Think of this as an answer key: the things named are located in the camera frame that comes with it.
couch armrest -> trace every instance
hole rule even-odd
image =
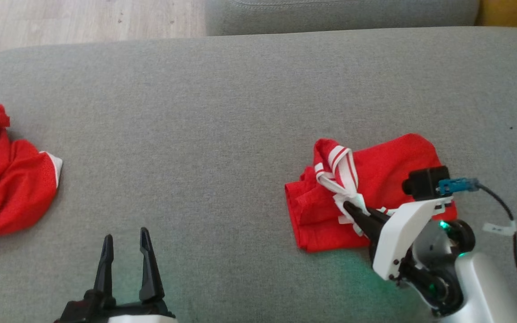
[[[478,0],[207,0],[208,35],[473,25]]]

gray fabric surface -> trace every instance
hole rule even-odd
[[[208,35],[471,26],[479,0],[206,0]]]
[[[295,246],[283,185],[332,137],[409,132],[517,218],[517,29],[441,27],[162,39],[0,53],[13,138],[63,158],[35,227],[0,237],[0,323],[50,322],[92,287],[113,234],[114,292],[136,300],[150,229],[181,322],[422,322],[367,251]],[[517,299],[511,240],[482,192],[456,196]]]

red cloth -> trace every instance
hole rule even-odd
[[[61,160],[26,140],[10,142],[0,105],[0,235],[31,227],[55,196]]]
[[[313,165],[324,162],[324,171],[330,171],[336,158],[330,158],[328,163],[326,160],[336,145],[333,140],[318,140],[314,147]],[[357,151],[353,156],[358,176],[357,191],[364,197],[366,206],[374,209],[396,209],[401,204],[412,202],[412,196],[402,191],[402,182],[408,178],[408,173],[441,166],[434,146],[416,134]],[[336,182],[341,183],[341,179],[336,178]],[[367,237],[357,235],[352,225],[338,223],[342,213],[334,202],[335,193],[316,180],[314,167],[306,167],[298,182],[286,184],[285,192],[298,247],[307,252],[318,252],[369,244]],[[434,218],[449,221],[456,217],[453,204]]]

